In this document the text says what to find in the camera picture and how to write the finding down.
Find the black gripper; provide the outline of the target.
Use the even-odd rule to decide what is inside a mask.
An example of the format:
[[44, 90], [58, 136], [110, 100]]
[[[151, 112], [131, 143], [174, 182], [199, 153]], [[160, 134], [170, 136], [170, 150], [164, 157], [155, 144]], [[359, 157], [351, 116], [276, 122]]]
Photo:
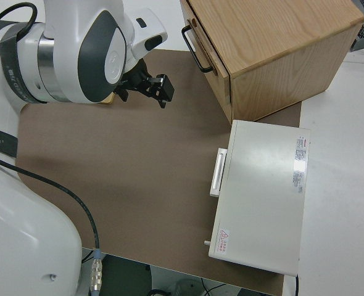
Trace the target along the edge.
[[174, 94], [174, 87], [166, 74], [159, 74], [152, 77], [147, 71], [144, 60], [138, 63], [128, 72], [124, 73], [115, 93], [123, 102], [128, 99], [128, 91], [137, 91], [147, 97], [155, 99], [161, 108], [165, 108], [167, 102], [171, 102]]

